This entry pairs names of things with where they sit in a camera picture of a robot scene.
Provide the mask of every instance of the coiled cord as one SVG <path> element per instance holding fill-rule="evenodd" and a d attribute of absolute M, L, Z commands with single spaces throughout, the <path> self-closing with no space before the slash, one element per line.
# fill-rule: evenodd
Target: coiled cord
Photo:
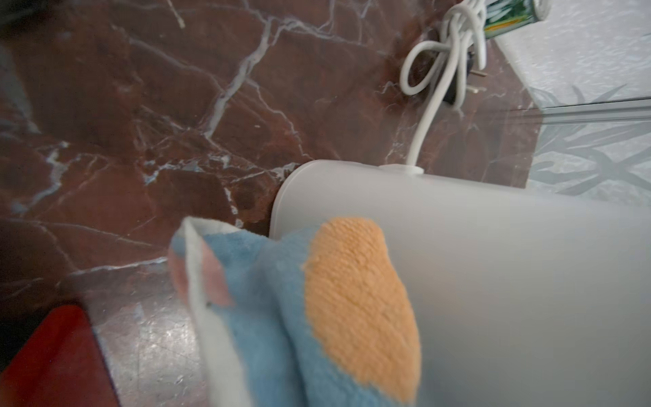
<path fill-rule="evenodd" d="M 418 155 L 421 152 L 422 142 L 425 140 L 427 131 L 434 121 L 434 116 L 441 106 L 452 79 L 456 71 L 456 99 L 453 108 L 458 109 L 465 99 L 466 88 L 466 54 L 471 45 L 475 45 L 475 53 L 479 69 L 486 67 L 486 36 L 484 35 L 484 25 L 486 23 L 486 3 L 485 0 L 464 0 L 461 3 L 450 7 L 450 10 L 443 17 L 443 24 L 438 41 L 422 41 L 409 52 L 407 59 L 402 64 L 400 70 L 400 89 L 404 94 L 414 95 L 421 92 L 430 83 L 434 82 L 439 76 L 443 63 L 445 69 L 441 79 L 432 93 L 432 97 L 422 114 L 421 121 L 416 127 L 413 141 L 407 154 L 407 165 L 416 166 Z M 423 51 L 436 51 L 439 55 L 434 60 L 434 64 L 425 75 L 425 78 L 416 86 L 410 86 L 408 83 L 409 71 L 416 59 L 416 56 Z"/>

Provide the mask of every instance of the blue towel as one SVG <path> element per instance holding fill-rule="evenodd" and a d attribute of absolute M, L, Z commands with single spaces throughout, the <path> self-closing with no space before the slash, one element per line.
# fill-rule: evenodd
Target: blue towel
<path fill-rule="evenodd" d="M 214 406 L 414 404 L 418 331 L 372 221 L 336 218 L 274 241 L 186 218 L 169 266 Z"/>

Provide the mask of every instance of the metal strip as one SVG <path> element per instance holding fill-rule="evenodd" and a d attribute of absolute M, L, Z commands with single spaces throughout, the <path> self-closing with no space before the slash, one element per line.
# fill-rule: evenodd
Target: metal strip
<path fill-rule="evenodd" d="M 651 120 L 651 99 L 542 109 L 542 124 Z"/>

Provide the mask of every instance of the white appliance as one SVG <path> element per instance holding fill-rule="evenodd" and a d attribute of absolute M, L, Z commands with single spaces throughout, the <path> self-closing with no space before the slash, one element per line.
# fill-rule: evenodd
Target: white appliance
<path fill-rule="evenodd" d="M 651 210 L 312 161 L 270 235 L 334 216 L 384 230 L 421 334 L 419 406 L 651 406 Z"/>

